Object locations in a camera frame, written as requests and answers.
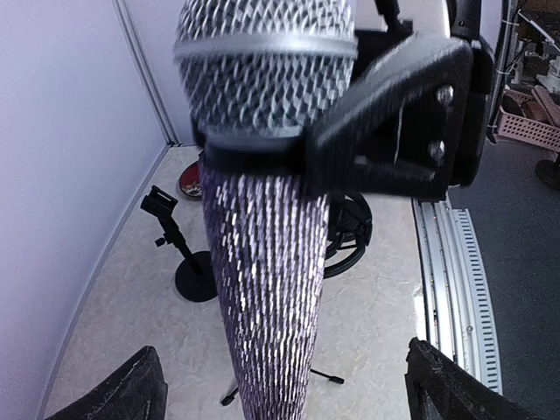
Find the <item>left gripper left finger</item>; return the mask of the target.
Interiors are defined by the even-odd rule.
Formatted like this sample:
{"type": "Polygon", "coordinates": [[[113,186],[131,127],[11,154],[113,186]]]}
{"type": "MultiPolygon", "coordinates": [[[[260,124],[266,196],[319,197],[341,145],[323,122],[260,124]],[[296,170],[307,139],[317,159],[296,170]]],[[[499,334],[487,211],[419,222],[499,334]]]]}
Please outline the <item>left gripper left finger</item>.
{"type": "Polygon", "coordinates": [[[163,420],[167,395],[157,350],[144,346],[89,393],[47,420],[163,420]]]}

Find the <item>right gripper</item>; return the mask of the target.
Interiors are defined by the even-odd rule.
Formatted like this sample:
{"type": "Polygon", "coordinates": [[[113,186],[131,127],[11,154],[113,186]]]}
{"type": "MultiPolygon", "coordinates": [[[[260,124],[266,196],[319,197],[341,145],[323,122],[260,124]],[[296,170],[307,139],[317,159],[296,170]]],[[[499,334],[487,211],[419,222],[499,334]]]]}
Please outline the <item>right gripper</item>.
{"type": "Polygon", "coordinates": [[[490,114],[494,53],[480,36],[481,2],[447,6],[456,38],[410,36],[415,18],[400,30],[354,31],[355,81],[304,136],[305,176],[313,188],[441,200],[449,184],[473,183],[490,114]]]}

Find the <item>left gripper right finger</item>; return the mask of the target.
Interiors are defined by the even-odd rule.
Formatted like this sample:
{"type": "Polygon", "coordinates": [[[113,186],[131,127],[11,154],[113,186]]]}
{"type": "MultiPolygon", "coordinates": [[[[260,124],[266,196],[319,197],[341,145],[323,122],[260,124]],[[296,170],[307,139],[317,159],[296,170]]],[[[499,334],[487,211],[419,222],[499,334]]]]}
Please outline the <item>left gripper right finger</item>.
{"type": "Polygon", "coordinates": [[[409,342],[405,374],[409,413],[423,419],[537,419],[469,375],[432,344],[409,342]]]}

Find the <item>black tripod microphone stand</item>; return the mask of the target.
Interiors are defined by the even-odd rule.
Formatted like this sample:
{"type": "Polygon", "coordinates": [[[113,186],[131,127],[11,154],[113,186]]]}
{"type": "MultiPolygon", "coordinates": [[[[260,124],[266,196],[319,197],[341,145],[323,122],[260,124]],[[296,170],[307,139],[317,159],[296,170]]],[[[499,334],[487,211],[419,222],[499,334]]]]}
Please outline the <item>black tripod microphone stand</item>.
{"type": "Polygon", "coordinates": [[[325,259],[328,261],[340,251],[352,253],[324,268],[324,279],[339,276],[364,256],[373,233],[373,214],[364,196],[358,192],[333,192],[330,209],[325,259]]]}

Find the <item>silver glitter microphone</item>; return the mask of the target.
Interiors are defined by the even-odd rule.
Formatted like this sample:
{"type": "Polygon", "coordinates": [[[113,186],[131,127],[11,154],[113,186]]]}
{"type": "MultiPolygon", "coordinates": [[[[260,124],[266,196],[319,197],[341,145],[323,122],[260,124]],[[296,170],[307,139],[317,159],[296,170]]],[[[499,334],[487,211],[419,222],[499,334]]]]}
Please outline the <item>silver glitter microphone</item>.
{"type": "Polygon", "coordinates": [[[345,93],[356,57],[345,1],[188,1],[179,14],[174,58],[247,419],[304,413],[329,201],[305,179],[303,134],[345,93]]]}

